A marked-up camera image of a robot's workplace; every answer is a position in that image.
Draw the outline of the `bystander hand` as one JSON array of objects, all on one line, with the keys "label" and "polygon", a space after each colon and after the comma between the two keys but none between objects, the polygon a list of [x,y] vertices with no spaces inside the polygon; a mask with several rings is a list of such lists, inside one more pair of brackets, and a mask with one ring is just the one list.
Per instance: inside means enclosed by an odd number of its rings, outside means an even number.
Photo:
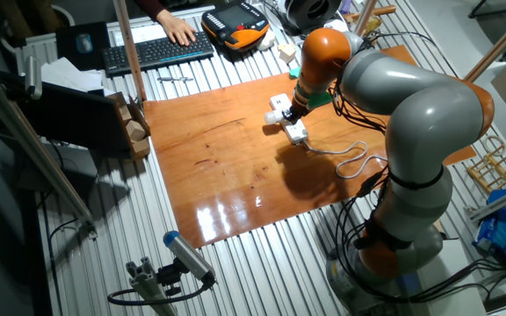
[{"label": "bystander hand", "polygon": [[188,47],[196,41],[196,30],[181,18],[174,17],[169,11],[160,11],[155,20],[163,27],[172,42]]}]

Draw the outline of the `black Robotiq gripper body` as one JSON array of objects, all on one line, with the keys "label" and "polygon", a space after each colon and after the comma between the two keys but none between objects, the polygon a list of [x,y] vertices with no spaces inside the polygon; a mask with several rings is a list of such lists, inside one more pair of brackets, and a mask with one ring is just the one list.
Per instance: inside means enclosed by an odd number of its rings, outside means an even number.
[{"label": "black Robotiq gripper body", "polygon": [[299,103],[297,100],[293,99],[291,101],[291,107],[289,109],[289,119],[301,119],[302,117],[305,117],[308,115],[310,110],[304,106],[303,104]]}]

